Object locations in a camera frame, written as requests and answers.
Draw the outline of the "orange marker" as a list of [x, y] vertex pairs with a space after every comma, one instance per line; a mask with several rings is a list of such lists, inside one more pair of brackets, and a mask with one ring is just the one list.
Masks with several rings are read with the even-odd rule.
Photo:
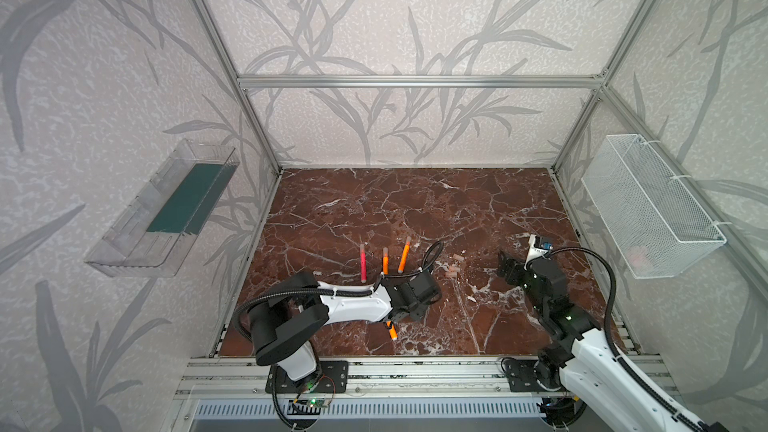
[[397, 269], [398, 274], [403, 274], [404, 271], [405, 271], [405, 268], [406, 268], [406, 265], [407, 265], [407, 258], [408, 258], [408, 255], [409, 255], [409, 252], [410, 252], [410, 249], [411, 249], [411, 243], [412, 243], [412, 237], [411, 236], [407, 236], [406, 241], [405, 241], [405, 245], [403, 247], [403, 251], [402, 251], [402, 254], [401, 254], [401, 257], [400, 257], [400, 262], [399, 262], [399, 265], [398, 265], [398, 269]]
[[382, 250], [382, 275], [386, 276], [389, 272], [389, 250], [384, 247]]

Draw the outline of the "pink marker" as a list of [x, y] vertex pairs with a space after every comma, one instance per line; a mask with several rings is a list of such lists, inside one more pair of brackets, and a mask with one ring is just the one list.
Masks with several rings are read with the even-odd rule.
[[368, 275], [367, 275], [366, 250], [365, 250], [364, 243], [361, 243], [359, 245], [359, 266], [360, 266], [360, 281], [361, 283], [365, 284], [367, 283]]

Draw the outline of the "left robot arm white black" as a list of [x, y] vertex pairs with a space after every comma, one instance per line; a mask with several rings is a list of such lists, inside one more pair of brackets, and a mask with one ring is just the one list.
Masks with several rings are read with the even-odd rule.
[[280, 369], [291, 382], [304, 385], [322, 376], [311, 339], [324, 327], [421, 320], [441, 297], [427, 269], [363, 286], [329, 284], [300, 272], [238, 306], [232, 327], [251, 343], [258, 365]]

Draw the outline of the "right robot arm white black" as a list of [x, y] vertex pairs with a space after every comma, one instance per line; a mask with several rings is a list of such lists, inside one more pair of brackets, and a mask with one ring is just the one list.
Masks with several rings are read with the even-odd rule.
[[523, 290], [551, 338], [531, 369], [512, 362], [507, 377], [569, 392], [614, 431], [724, 431], [686, 409], [619, 350], [611, 331], [613, 294], [602, 323], [571, 300], [567, 277], [552, 259], [559, 252], [536, 249], [524, 261], [498, 254], [497, 275]]

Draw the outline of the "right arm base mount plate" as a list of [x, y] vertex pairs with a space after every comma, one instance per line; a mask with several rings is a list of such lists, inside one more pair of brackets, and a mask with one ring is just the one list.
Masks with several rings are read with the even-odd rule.
[[541, 365], [536, 358], [503, 357], [501, 371], [511, 392], [569, 396], [557, 377], [557, 370]]

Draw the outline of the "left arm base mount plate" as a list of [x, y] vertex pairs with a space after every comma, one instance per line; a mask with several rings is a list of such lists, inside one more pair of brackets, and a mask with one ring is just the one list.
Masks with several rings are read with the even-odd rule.
[[278, 394], [330, 394], [344, 393], [349, 376], [349, 362], [345, 360], [320, 360], [316, 370], [306, 377], [293, 380], [279, 365], [269, 373], [265, 390]]

